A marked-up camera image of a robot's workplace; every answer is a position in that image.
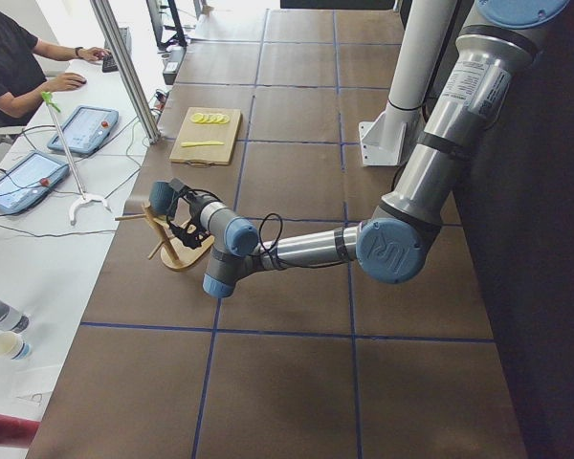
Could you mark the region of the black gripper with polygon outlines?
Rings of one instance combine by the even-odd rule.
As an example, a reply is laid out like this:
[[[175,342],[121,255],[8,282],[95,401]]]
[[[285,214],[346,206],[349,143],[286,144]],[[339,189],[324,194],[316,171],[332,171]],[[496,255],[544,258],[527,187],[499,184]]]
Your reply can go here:
[[[202,213],[209,204],[209,193],[203,189],[186,188],[186,185],[177,178],[168,184],[178,198],[188,204],[189,219],[186,228],[203,228],[205,224],[202,222]]]

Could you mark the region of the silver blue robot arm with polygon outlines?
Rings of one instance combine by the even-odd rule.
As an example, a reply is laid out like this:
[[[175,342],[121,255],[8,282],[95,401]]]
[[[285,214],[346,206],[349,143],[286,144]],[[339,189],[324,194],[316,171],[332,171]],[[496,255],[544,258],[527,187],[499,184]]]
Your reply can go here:
[[[512,77],[540,55],[566,3],[474,2],[455,40],[458,56],[452,71],[424,128],[414,131],[454,8],[452,1],[411,6],[386,109],[360,125],[364,162],[399,164],[403,173],[359,225],[265,244],[249,220],[213,193],[171,181],[170,206],[185,201],[191,215],[176,237],[191,248],[208,237],[214,240],[203,279],[207,294],[224,298],[248,275],[293,267],[357,261],[369,276],[391,284],[421,271],[442,227],[441,209],[475,142],[498,115]]]

